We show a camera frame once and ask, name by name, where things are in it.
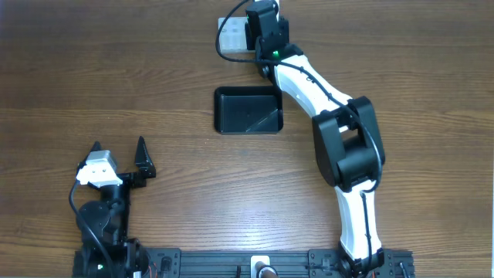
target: wooden table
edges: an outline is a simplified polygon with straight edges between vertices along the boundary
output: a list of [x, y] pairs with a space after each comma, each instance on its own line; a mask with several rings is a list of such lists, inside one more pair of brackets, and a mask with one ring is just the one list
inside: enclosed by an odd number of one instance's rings
[[[184, 250], [332, 248], [334, 190], [310, 119], [285, 97], [277, 135], [221, 136], [218, 86], [262, 85], [221, 60], [231, 0], [5, 0], [0, 4], [0, 275], [69, 276], [80, 231], [68, 194], [100, 141], [157, 178], [132, 192], [130, 233]], [[292, 0], [291, 38], [319, 73], [377, 111], [387, 163], [377, 227], [419, 276], [489, 276], [494, 2]], [[98, 198], [81, 188], [76, 202]]]

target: cable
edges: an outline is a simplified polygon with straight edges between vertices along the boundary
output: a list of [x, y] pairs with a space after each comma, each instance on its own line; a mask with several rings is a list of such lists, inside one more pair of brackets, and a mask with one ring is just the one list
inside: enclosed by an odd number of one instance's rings
[[236, 12], [240, 7], [242, 7], [245, 3], [249, 2], [250, 0], [242, 0], [236, 7], [233, 8], [233, 10], [228, 13], [228, 15], [225, 17], [225, 20], [223, 20], [222, 24], [220, 25], [218, 29], [218, 33], [216, 34], [216, 41], [215, 41], [215, 47], [216, 47], [216, 52], [217, 54], [229, 61], [229, 62], [235, 62], [235, 63], [255, 63], [255, 64], [264, 64], [264, 65], [271, 65], [271, 66], [287, 66], [289, 68], [299, 70], [301, 73], [306, 74], [309, 79], [312, 80], [313, 83], [315, 83], [322, 91], [323, 93], [327, 96], [327, 98], [330, 101], [333, 101], [336, 103], [339, 107], [344, 109], [348, 114], [355, 120], [355, 122], [360, 126], [360, 128], [364, 131], [365, 137], [372, 143], [372, 148], [374, 149], [376, 153], [376, 160], [377, 160], [377, 177], [376, 181], [371, 189], [367, 190], [362, 190], [360, 192], [360, 196], [362, 197], [362, 202], [364, 204], [364, 218], [365, 218], [365, 226], [366, 226], [366, 237], [367, 237], [367, 245], [369, 247], [369, 263], [367, 265], [367, 274], [368, 274], [368, 269], [371, 267], [372, 263], [372, 246], [371, 246], [371, 234], [369, 232], [369, 221], [368, 221], [368, 215], [367, 215], [367, 200], [365, 198], [365, 193], [371, 193], [376, 191], [376, 189], [379, 187], [379, 184], [381, 183], [381, 177], [382, 177], [382, 172], [383, 172], [383, 165], [382, 165], [382, 160], [381, 160], [381, 155], [379, 154], [379, 150], [377, 149], [376, 142], [372, 138], [371, 133], [367, 129], [367, 127], [362, 124], [360, 121], [360, 118], [358, 115], [351, 110], [347, 105], [342, 104], [340, 101], [335, 99], [331, 93], [329, 93], [326, 88], [323, 86], [323, 84], [320, 83], [318, 79], [316, 79], [311, 73], [309, 73], [307, 70], [305, 70], [301, 66], [295, 66], [290, 63], [284, 63], [280, 61], [273, 61], [273, 60], [267, 60], [267, 59], [235, 59], [235, 58], [230, 58], [222, 54], [222, 51], [220, 50], [220, 43], [219, 43], [219, 37], [222, 34], [223, 27], [225, 26], [225, 23], [228, 21], [228, 19], [233, 15], [234, 12]]
[[96, 244], [96, 246], [98, 246], [98, 248], [100, 249], [101, 253], [105, 257], [105, 260], [107, 261], [108, 267], [110, 268], [111, 277], [112, 278], [117, 278], [117, 275], [115, 274], [115, 269], [113, 268], [113, 261], [110, 258], [110, 254], [108, 254], [107, 250], [105, 249], [105, 247], [103, 246], [103, 244], [101, 244], [101, 242], [98, 240], [98, 238], [96, 237], [96, 235], [94, 234], [94, 232], [91, 230], [90, 226], [87, 224], [87, 222], [84, 219], [84, 217], [77, 210], [76, 205], [74, 205], [74, 193], [76, 192], [77, 185], [79, 185], [79, 181], [76, 180], [76, 182], [74, 182], [74, 186], [70, 190], [70, 194], [69, 194], [69, 204], [70, 204], [70, 207], [72, 208], [72, 210], [76, 214], [76, 218], [79, 219], [80, 223], [82, 224], [83, 229], [86, 229], [89, 232], [89, 234], [93, 238], [94, 243]]

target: wood grain surface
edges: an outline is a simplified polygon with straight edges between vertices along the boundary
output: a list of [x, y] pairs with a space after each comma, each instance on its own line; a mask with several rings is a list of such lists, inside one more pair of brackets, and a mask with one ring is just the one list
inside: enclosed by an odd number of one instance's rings
[[[0, 2], [0, 276], [70, 276], [68, 204], [100, 141], [134, 170], [146, 138], [157, 178], [132, 193], [130, 234], [184, 250], [333, 248], [334, 190], [310, 119], [284, 98], [277, 135], [221, 136], [218, 86], [263, 85], [221, 60], [232, 0]], [[494, 2], [290, 0], [291, 40], [318, 72], [377, 111], [387, 155], [377, 230], [419, 276], [490, 276]], [[98, 198], [81, 188], [77, 205]]]

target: black cable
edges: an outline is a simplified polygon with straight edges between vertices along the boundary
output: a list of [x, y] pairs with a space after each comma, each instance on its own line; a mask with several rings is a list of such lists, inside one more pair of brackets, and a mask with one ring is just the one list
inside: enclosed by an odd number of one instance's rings
[[383, 171], [383, 165], [382, 165], [382, 160], [381, 160], [381, 155], [379, 154], [379, 150], [377, 149], [376, 142], [371, 136], [371, 133], [365, 127], [364, 124], [360, 121], [360, 118], [358, 115], [351, 110], [347, 105], [342, 104], [340, 101], [336, 100], [331, 93], [329, 93], [326, 88], [323, 86], [323, 84], [320, 83], [318, 79], [316, 79], [311, 73], [309, 73], [307, 70], [305, 70], [301, 66], [295, 66], [289, 63], [284, 63], [280, 61], [272, 61], [272, 60], [267, 60], [267, 59], [235, 59], [235, 58], [230, 58], [222, 54], [222, 51], [220, 50], [220, 43], [219, 43], [219, 37], [222, 34], [223, 27], [225, 26], [225, 23], [227, 20], [233, 15], [234, 12], [236, 12], [240, 7], [242, 7], [245, 3], [249, 2], [250, 0], [242, 0], [236, 7], [233, 8], [233, 10], [228, 13], [228, 15], [225, 17], [225, 20], [222, 22], [218, 29], [218, 33], [216, 34], [216, 41], [215, 41], [215, 47], [216, 47], [216, 52], [218, 55], [230, 62], [235, 62], [235, 63], [256, 63], [256, 64], [264, 64], [264, 65], [271, 65], [271, 66], [287, 66], [289, 68], [299, 70], [301, 73], [305, 73], [309, 79], [312, 80], [313, 83], [315, 83], [322, 91], [323, 93], [327, 96], [327, 98], [334, 103], [336, 103], [339, 107], [344, 109], [348, 114], [355, 120], [355, 122], [360, 126], [360, 128], [364, 131], [364, 134], [366, 138], [372, 143], [372, 147], [376, 153], [376, 160], [377, 160], [377, 177], [376, 181], [374, 183], [374, 186], [371, 189], [367, 190], [362, 190], [360, 192], [360, 196], [362, 196], [362, 202], [364, 204], [364, 218], [365, 218], [365, 226], [366, 226], [366, 237], [367, 237], [367, 244], [369, 247], [369, 263], [367, 267], [368, 269], [371, 267], [372, 263], [372, 246], [371, 246], [371, 234], [369, 232], [369, 221], [368, 221], [368, 215], [367, 215], [367, 201], [365, 198], [364, 193], [371, 193], [376, 191], [376, 189], [379, 187], [379, 184], [381, 183], [381, 177], [382, 177], [382, 171]]
[[110, 258], [110, 254], [108, 254], [107, 250], [105, 249], [103, 244], [101, 244], [101, 242], [98, 240], [98, 238], [96, 237], [94, 232], [91, 230], [90, 226], [87, 224], [84, 217], [80, 214], [79, 210], [77, 210], [76, 205], [74, 205], [74, 193], [76, 192], [77, 185], [79, 185], [79, 181], [76, 180], [76, 182], [74, 182], [74, 186], [70, 190], [70, 194], [69, 194], [70, 207], [72, 208], [72, 210], [76, 214], [76, 218], [79, 219], [80, 223], [82, 224], [83, 229], [86, 229], [89, 232], [89, 234], [93, 238], [94, 243], [96, 244], [96, 246], [98, 246], [101, 253], [105, 257], [105, 260], [107, 261], [108, 267], [110, 268], [111, 277], [117, 278], [117, 275], [115, 274], [115, 269], [113, 268], [113, 261]]

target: wooden tabletop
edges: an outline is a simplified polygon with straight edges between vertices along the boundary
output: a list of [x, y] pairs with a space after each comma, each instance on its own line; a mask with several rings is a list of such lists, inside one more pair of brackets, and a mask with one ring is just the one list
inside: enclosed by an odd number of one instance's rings
[[[2, 1], [0, 276], [71, 275], [76, 165], [100, 141], [133, 171], [140, 135], [157, 167], [132, 192], [130, 234], [145, 246], [337, 246], [335, 192], [294, 101], [284, 97], [277, 135], [213, 128], [218, 86], [267, 84], [215, 53], [218, 18], [236, 3]], [[374, 104], [383, 245], [412, 250], [419, 276], [490, 276], [494, 2], [292, 0], [281, 11], [320, 74]], [[77, 205], [97, 198], [76, 193]]]

